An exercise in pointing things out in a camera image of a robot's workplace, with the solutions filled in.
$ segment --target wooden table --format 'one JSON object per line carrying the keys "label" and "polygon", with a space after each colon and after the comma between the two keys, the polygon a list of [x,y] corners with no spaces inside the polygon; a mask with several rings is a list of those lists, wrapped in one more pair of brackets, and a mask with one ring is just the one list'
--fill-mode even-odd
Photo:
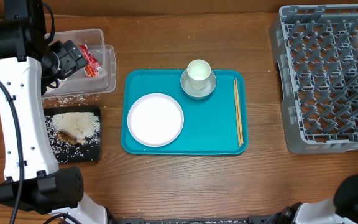
{"label": "wooden table", "polygon": [[[332,197],[343,179],[358,174],[358,151],[310,156],[288,151],[280,78],[269,40],[275,17],[255,13],[57,19],[57,31],[102,29],[105,43],[116,51],[116,90],[86,102],[100,105],[103,119],[101,161],[78,164],[86,192],[95,202],[118,218],[246,217]],[[214,157],[126,153],[120,143],[126,75],[137,68],[185,68],[196,58],[243,75],[249,121],[245,153]],[[4,158],[0,124],[0,183]],[[0,205],[0,223],[7,223],[11,212]],[[20,212],[17,222],[46,219]]]}

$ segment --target black tray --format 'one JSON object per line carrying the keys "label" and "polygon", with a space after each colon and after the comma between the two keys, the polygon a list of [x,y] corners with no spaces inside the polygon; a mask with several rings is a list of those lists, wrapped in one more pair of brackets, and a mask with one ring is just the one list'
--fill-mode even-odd
{"label": "black tray", "polygon": [[92,144],[87,143],[82,145],[78,143],[75,146],[69,145],[68,143],[57,141],[56,133],[49,129],[47,123],[48,138],[52,149],[60,147],[65,149],[64,151],[57,152],[53,150],[55,157],[59,164],[67,164],[72,162],[87,162],[87,161],[99,161],[101,158],[101,112],[100,108],[97,105],[84,105],[84,106],[68,106],[68,107],[59,107],[59,108],[47,108],[44,109],[45,122],[50,121],[54,115],[69,113],[69,112],[92,112],[95,116],[99,118],[100,129],[97,132],[97,137],[99,137],[99,144],[94,142]]}

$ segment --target cup rim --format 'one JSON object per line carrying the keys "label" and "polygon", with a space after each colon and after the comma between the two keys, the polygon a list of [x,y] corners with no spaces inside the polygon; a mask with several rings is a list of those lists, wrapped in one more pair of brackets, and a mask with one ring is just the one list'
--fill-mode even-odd
{"label": "cup rim", "polygon": [[[200,62],[203,62],[203,63],[206,63],[208,65],[208,68],[209,68],[209,73],[208,73],[208,76],[205,77],[203,80],[197,80],[197,79],[194,79],[190,73],[189,73],[189,66],[193,63],[193,62],[197,62],[197,61],[200,61]],[[196,59],[196,60],[192,60],[188,65],[187,65],[187,74],[188,76],[192,79],[192,80],[196,80],[196,81],[204,81],[204,80],[207,80],[209,78],[209,76],[211,75],[211,66],[209,65],[209,63],[203,59]]]}

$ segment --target clear plastic container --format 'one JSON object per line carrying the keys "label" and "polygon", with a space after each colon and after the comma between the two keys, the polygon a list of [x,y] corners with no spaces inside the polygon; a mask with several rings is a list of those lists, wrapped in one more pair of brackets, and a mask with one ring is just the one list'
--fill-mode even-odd
{"label": "clear plastic container", "polygon": [[86,44],[93,56],[102,65],[102,75],[85,77],[84,69],[80,69],[65,80],[60,81],[57,89],[48,88],[42,98],[62,96],[90,95],[110,93],[116,88],[116,56],[112,45],[105,45],[103,32],[100,29],[57,32],[53,41],[62,43],[72,40],[74,44]]}

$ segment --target dish rack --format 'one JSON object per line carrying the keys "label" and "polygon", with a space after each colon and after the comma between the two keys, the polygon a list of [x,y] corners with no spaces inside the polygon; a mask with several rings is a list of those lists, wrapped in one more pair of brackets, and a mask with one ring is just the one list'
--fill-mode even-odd
{"label": "dish rack", "polygon": [[287,148],[358,149],[358,4],[283,6],[270,28]]}

